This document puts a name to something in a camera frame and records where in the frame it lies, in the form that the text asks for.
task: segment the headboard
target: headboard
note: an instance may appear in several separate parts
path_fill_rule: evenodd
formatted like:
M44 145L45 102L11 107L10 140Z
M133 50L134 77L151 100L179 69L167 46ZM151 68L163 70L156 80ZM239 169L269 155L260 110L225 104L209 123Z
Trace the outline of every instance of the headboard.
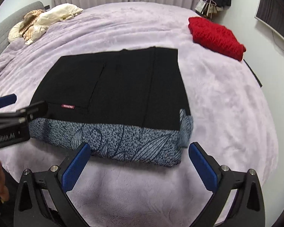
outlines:
M24 15L34 9L44 9L44 5L40 1L31 3L13 13L0 23L0 54L9 45L8 34L11 28L18 22L22 21Z

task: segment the metal screw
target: metal screw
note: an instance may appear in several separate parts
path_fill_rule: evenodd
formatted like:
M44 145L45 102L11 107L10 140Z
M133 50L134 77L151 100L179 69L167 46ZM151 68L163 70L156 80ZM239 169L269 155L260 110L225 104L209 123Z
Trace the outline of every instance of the metal screw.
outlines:
M225 172L229 171L229 167L226 165L221 165L221 169Z
M21 124L26 121L26 118L19 118L18 122Z
M52 166L51 167L51 171L52 172L56 172L58 170L58 168L59 168L58 166Z
M23 174L24 174L24 175L27 175L27 174L29 174L29 172L30 172L30 169L25 169L25 170L23 171Z
M254 169L250 169L250 170L249 170L249 173L250 173L251 175L256 175L256 174L257 174Z

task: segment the blue patterned fabric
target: blue patterned fabric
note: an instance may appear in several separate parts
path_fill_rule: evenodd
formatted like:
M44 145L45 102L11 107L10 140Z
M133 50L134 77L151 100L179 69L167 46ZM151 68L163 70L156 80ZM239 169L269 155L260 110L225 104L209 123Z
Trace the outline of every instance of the blue patterned fabric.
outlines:
M90 144L92 155L120 161L141 161L161 166L181 162L193 130L193 118L180 110L180 131L119 124L83 124L38 118L30 122L32 138L75 150Z

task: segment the robotic arm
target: robotic arm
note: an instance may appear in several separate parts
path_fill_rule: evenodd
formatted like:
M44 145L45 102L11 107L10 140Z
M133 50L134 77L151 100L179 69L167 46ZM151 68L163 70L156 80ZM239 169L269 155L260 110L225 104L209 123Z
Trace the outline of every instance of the robotic arm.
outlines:
M0 98L0 108L15 103L16 99L15 95ZM0 148L29 140L28 123L46 113L45 102L35 103L15 113L0 113ZM243 173L232 171L226 165L220 166L197 142L189 146L188 153L206 189L213 193L190 227L265 226L263 195L255 170ZM53 165L48 171L36 173L25 169L17 191L14 226L89 227L66 192L73 189L90 154L90 146L82 143L59 166ZM52 216L42 189L49 191L62 222L57 222ZM215 225L232 189L237 189L237 193L231 209L225 221Z

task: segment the folded black garment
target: folded black garment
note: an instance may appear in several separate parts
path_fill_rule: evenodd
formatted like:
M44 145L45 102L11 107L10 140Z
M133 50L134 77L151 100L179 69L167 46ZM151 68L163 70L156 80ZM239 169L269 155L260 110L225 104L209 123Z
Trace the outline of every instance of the folded black garment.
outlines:
M122 161L172 166L193 129L178 67L165 48L61 57L31 103L45 100L45 118L30 123L33 138Z

